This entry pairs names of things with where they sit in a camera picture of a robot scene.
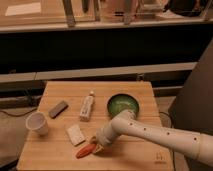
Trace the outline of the white ribbed gripper body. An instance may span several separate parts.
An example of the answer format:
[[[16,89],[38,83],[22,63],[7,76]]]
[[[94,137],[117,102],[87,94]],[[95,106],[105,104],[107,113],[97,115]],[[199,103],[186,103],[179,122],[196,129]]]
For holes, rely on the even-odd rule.
[[[97,131],[96,139],[101,146],[110,146],[117,139],[117,133],[110,124],[107,124]]]

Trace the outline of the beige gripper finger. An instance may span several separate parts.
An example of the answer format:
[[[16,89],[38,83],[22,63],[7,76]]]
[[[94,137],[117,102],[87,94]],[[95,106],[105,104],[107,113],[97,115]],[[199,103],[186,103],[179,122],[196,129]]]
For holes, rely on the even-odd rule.
[[[101,151],[103,151],[104,147],[101,146],[100,144],[96,144],[96,147],[94,148],[94,150],[92,151],[93,154],[97,154],[100,153]]]
[[[90,139],[89,139],[89,143],[90,144],[97,144],[98,140],[97,140],[97,136],[92,136]]]

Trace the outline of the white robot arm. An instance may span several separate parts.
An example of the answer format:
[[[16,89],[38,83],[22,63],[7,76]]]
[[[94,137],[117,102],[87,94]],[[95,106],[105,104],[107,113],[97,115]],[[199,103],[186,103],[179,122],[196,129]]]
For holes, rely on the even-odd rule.
[[[123,110],[99,129],[90,142],[95,152],[113,144],[121,135],[138,137],[173,149],[185,156],[213,167],[213,136],[180,129],[153,126],[135,120],[132,110]]]

